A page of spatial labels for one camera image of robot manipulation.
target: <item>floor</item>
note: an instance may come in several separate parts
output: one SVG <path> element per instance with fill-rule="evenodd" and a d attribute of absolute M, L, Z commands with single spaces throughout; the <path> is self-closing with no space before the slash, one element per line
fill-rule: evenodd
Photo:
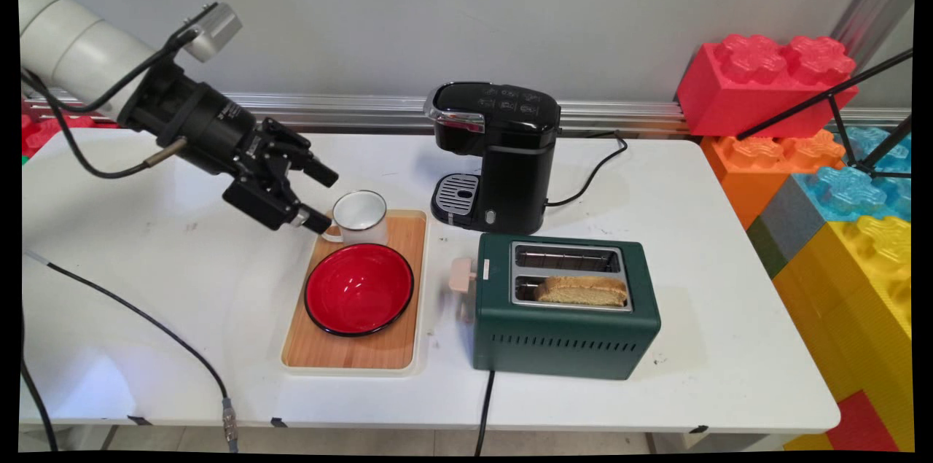
<path fill-rule="evenodd" d="M 66 437 L 66 432 L 59 437 Z M 240 451 L 339 456 L 472 456 L 476 430 L 273 429 L 242 427 Z M 47 450 L 42 430 L 20 433 L 20 452 Z M 117 427 L 108 450 L 227 452 L 219 427 Z M 483 456 L 649 454 L 644 434 L 486 432 Z"/>

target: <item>bread slice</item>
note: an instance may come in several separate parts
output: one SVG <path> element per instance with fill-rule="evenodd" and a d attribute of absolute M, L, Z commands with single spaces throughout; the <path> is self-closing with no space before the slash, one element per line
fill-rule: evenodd
<path fill-rule="evenodd" d="M 547 277 L 534 288 L 534 300 L 541 303 L 624 306 L 627 297 L 625 283 L 611 277 Z"/>

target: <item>wooden tray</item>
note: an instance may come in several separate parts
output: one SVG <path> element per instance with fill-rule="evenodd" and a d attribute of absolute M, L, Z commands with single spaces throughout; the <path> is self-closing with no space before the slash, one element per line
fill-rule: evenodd
<path fill-rule="evenodd" d="M 282 361 L 289 367 L 336 367 L 336 369 L 401 370 L 409 366 L 414 353 L 415 323 L 421 293 L 421 261 L 427 219 L 423 211 L 389 210 L 389 247 L 398 251 L 411 266 L 414 293 L 404 313 L 385 330 L 363 337 L 339 337 L 319 329 L 304 308 L 304 284 L 296 287 L 289 334 L 282 349 Z M 343 244 L 317 238 L 308 273 Z"/>

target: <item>white mug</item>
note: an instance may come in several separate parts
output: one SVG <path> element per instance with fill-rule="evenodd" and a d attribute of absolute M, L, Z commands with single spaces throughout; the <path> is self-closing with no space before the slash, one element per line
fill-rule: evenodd
<path fill-rule="evenodd" d="M 389 243 L 386 223 L 386 199 L 376 191 L 359 190 L 347 193 L 334 203 L 333 220 L 340 235 L 322 233 L 331 243 Z"/>

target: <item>gray wall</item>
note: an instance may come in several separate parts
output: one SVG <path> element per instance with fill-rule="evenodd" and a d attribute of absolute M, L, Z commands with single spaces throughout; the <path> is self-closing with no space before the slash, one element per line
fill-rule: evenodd
<path fill-rule="evenodd" d="M 159 45 L 213 0 L 77 0 Z M 850 0 L 220 0 L 244 28 L 212 61 L 227 92 L 422 95 L 449 80 L 558 98 L 670 101 L 701 42 L 829 34 Z"/>

